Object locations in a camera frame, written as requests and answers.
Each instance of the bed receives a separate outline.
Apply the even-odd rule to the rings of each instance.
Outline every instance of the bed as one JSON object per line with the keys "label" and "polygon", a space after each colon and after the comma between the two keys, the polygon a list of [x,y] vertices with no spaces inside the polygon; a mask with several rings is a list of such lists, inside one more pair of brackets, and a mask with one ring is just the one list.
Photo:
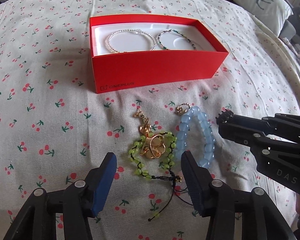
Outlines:
{"label": "bed", "polygon": [[[122,13],[196,18],[228,49],[213,78],[96,94],[89,49],[89,17]],[[0,5],[0,240],[37,187],[66,188],[98,167],[107,152],[118,169],[104,210],[90,220],[94,239],[202,239],[208,219],[174,197],[171,186],[134,174],[128,150],[139,137],[139,106],[159,130],[176,132],[181,103],[207,113],[216,137],[209,171],[233,188],[266,190],[291,225],[295,193],[256,171],[247,147],[223,140],[215,116],[230,109],[261,118],[300,115],[300,66],[256,18],[225,0],[9,0]],[[188,147],[202,151],[193,133]],[[149,171],[164,175],[159,162]],[[180,165],[173,170],[180,171]],[[178,183],[184,188],[185,183]],[[187,201],[187,193],[181,194]],[[236,215],[236,239],[240,239]],[[63,222],[56,217],[58,239]]]}

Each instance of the bolt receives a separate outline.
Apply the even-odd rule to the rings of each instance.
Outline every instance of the bolt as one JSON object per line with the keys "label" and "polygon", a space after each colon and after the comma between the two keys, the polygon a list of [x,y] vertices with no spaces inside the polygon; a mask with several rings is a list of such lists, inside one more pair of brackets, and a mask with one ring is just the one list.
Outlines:
{"label": "bolt", "polygon": [[86,185],[86,182],[84,180],[77,180],[75,183],[74,183],[74,186],[75,187],[84,187]]}
{"label": "bolt", "polygon": [[221,187],[223,183],[222,183],[222,181],[219,180],[219,179],[214,179],[214,180],[211,182],[211,184],[212,184],[213,186],[215,186],[215,187]]}
{"label": "bolt", "polygon": [[262,196],[265,193],[265,191],[261,187],[256,187],[254,189],[254,193],[256,193],[259,196]]}
{"label": "bolt", "polygon": [[34,192],[33,195],[35,196],[41,196],[43,194],[43,189],[42,188],[37,188]]}
{"label": "bolt", "polygon": [[264,155],[270,154],[270,152],[269,152],[268,150],[266,150],[266,149],[262,150],[262,153],[263,153]]}

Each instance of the red box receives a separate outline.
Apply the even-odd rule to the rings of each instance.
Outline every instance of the red box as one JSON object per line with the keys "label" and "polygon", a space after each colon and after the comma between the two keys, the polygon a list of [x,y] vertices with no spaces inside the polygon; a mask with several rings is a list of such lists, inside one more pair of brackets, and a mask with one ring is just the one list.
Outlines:
{"label": "red box", "polygon": [[[190,25],[216,51],[153,50],[95,56],[93,26],[119,23],[167,23]],[[211,78],[229,52],[200,21],[153,14],[119,14],[90,18],[90,47],[97,93],[162,83]]]}

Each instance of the box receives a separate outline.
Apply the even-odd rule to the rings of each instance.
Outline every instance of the box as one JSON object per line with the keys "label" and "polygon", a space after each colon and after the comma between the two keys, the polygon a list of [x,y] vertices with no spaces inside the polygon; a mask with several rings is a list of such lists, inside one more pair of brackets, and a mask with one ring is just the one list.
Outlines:
{"label": "box", "polygon": [[[188,49],[188,47],[183,50],[162,50],[157,45],[156,50],[153,51],[111,53],[106,49],[106,38],[111,33],[122,29],[141,29],[155,39],[163,30],[177,29],[194,42],[197,50]],[[162,42],[165,37],[170,45],[169,48],[191,46],[178,34],[172,33],[177,35],[175,37],[170,34],[166,33],[161,36]],[[120,33],[116,38],[114,36],[111,39],[111,44],[117,43],[116,49],[119,51],[121,51],[120,48],[125,47],[144,49],[146,44],[142,43],[144,42],[142,39],[142,35]],[[211,78],[229,54],[200,21],[153,14],[91,17],[90,47],[97,93]]]}

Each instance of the red cherry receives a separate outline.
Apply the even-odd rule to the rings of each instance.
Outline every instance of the red cherry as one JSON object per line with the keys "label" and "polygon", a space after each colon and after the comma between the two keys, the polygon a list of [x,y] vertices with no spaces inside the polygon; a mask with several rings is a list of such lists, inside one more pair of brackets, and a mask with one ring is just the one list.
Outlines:
{"label": "red cherry", "polygon": [[71,174],[70,174],[70,178],[71,178],[71,179],[75,179],[76,177],[77,177],[77,174],[76,174],[76,173],[71,173]]}

